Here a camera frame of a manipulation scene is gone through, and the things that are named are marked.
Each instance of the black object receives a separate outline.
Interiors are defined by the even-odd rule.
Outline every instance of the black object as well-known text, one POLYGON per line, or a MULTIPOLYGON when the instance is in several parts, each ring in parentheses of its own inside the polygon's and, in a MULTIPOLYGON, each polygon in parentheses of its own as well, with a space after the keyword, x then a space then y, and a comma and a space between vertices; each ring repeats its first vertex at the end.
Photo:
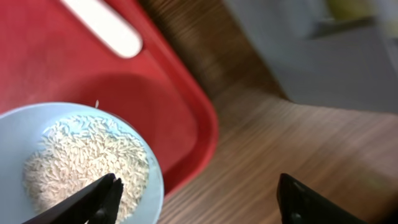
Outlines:
POLYGON ((281 174, 277 198, 283 224, 366 224, 288 174, 281 174))
POLYGON ((114 224, 122 192, 121 179, 106 174, 24 224, 114 224))

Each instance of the tray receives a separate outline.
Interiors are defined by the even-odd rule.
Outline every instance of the tray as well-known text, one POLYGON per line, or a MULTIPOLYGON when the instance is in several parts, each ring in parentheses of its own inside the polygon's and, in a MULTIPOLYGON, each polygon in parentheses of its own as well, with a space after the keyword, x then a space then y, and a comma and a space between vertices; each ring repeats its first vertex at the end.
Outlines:
POLYGON ((107 3, 144 40, 134 58, 104 46, 59 1, 0 0, 0 112, 45 101, 94 106, 132 124, 152 148, 169 196, 211 159, 213 107, 138 2, 107 3))

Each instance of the rice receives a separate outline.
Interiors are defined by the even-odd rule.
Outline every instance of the rice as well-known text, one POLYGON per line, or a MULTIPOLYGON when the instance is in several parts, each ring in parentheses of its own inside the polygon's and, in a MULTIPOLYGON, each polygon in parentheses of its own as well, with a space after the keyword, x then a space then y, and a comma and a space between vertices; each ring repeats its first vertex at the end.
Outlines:
POLYGON ((24 167, 24 185, 42 213, 108 173, 124 184, 118 218, 131 216, 147 185, 149 166, 140 140, 111 119, 72 116, 44 130, 24 167))

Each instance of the rice grain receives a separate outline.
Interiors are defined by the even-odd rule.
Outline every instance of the rice grain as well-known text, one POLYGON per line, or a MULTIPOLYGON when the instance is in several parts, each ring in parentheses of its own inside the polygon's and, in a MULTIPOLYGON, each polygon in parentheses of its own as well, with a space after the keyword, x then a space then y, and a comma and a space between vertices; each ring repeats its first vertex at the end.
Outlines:
POLYGON ((149 165, 141 142, 112 119, 72 116, 43 131, 44 149, 25 162, 24 186, 42 213, 108 173, 124 184, 118 219, 131 216, 147 185, 149 165))

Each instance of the wooden table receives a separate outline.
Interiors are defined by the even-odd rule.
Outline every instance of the wooden table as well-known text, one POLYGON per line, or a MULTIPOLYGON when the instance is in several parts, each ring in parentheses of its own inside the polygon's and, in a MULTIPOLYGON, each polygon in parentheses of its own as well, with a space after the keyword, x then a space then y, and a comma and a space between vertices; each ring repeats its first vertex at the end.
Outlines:
POLYGON ((220 119, 214 159, 165 202, 159 223, 280 223, 282 172, 368 222, 397 207, 396 115, 284 99, 220 1, 141 3, 220 119))

